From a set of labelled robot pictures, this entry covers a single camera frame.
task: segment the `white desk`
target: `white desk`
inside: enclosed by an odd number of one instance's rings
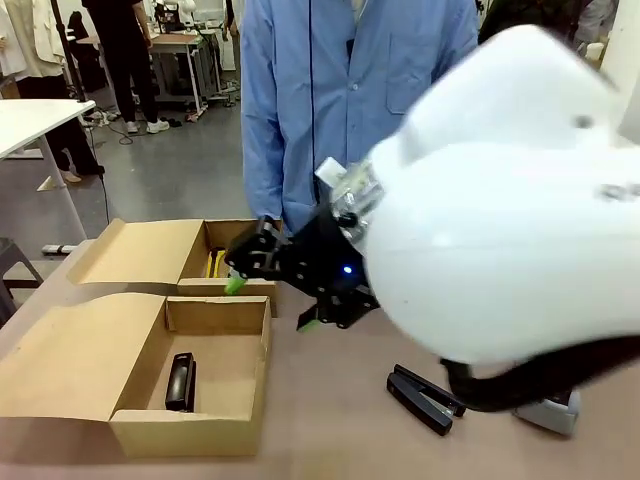
[[[90,110],[95,103],[75,100],[2,100],[0,101],[0,159],[14,150],[37,140],[44,160],[49,166],[56,191],[61,191],[71,212],[76,241],[87,235],[78,216],[71,195],[47,143],[45,133]]]

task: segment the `white garment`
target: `white garment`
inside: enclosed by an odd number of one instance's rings
[[[238,27],[238,31],[240,31],[240,27],[242,26],[242,19],[244,18],[244,3],[245,0],[231,0],[231,5],[233,6],[233,17],[236,21],[236,27]],[[223,1],[222,5],[224,7],[224,14],[227,14],[227,2]]]
[[[26,67],[17,78],[62,74],[64,50],[49,0],[0,0],[15,33],[12,48],[22,52]]]
[[[2,74],[7,76],[25,70],[27,62],[25,62],[16,32],[11,25],[4,0],[0,0],[0,38],[7,40],[6,48],[0,50],[0,71]]]
[[[33,24],[36,37],[36,51],[38,57],[45,62],[62,63],[64,49],[62,40],[56,30],[56,19],[49,0],[33,1]]]

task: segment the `shirt pocket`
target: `shirt pocket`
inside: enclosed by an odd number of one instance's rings
[[[431,35],[391,34],[387,69],[387,108],[404,114],[431,85],[437,58]]]

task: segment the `green object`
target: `green object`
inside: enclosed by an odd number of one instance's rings
[[[318,319],[315,320],[311,320],[309,323],[307,323],[304,327],[300,327],[298,329],[299,332],[304,333],[304,332],[308,332],[309,330],[311,330],[313,327],[315,327],[316,325],[320,325],[322,322]]]
[[[226,295],[235,295],[236,293],[238,293],[238,290],[240,290],[244,286],[245,283],[247,283],[247,280],[245,278],[232,275],[231,277],[229,277],[227,286],[224,287],[224,293]]]

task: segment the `open cardboard box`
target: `open cardboard box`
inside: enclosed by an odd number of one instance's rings
[[[115,219],[69,271],[75,285],[109,283],[162,295],[224,295],[227,278],[205,278],[209,252],[227,249],[253,220]],[[252,279],[240,295],[264,295],[277,316],[275,282]]]
[[[121,293],[53,308],[0,362],[0,417],[108,422],[130,457],[255,454],[270,320],[268,297]],[[164,406],[184,352],[193,413]]]

